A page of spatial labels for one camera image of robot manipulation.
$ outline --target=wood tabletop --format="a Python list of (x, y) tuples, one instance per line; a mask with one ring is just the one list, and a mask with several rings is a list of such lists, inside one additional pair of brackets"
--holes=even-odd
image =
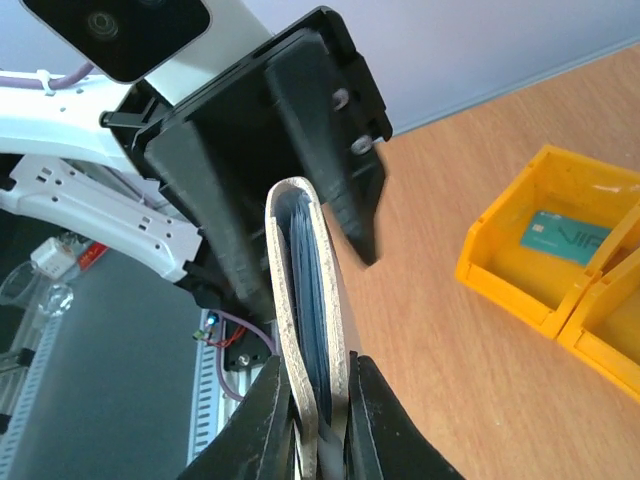
[(640, 479), (640, 404), (454, 279), (545, 143), (640, 170), (640, 46), (381, 145), (381, 260), (363, 270), (335, 236), (363, 350), (469, 479)]

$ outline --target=camera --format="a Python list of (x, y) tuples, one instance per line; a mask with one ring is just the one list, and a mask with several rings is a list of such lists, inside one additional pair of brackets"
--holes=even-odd
[(136, 82), (207, 31), (202, 0), (22, 0), (113, 80)]

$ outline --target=white wall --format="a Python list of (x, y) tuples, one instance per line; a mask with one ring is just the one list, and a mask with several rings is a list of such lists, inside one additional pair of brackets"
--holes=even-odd
[[(245, 0), (273, 31), (318, 0)], [(396, 131), (640, 41), (638, 0), (327, 0), (344, 17)], [(18, 0), (0, 0), (0, 67), (81, 63)]]

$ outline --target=bolt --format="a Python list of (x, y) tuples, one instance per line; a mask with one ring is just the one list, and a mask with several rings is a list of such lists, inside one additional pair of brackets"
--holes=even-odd
[(333, 94), (333, 109), (337, 112), (349, 103), (349, 92), (346, 88), (339, 88)]
[(243, 353), (238, 357), (238, 365), (240, 365), (241, 367), (246, 367), (247, 365), (249, 365), (250, 360), (251, 359), (249, 358), (249, 355)]
[(351, 145), (354, 155), (364, 155), (373, 148), (373, 140), (369, 135), (363, 135)]

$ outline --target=green card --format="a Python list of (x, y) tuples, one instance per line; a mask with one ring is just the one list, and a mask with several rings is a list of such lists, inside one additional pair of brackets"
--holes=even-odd
[(608, 228), (539, 211), (533, 216), (520, 245), (586, 266), (609, 233)]

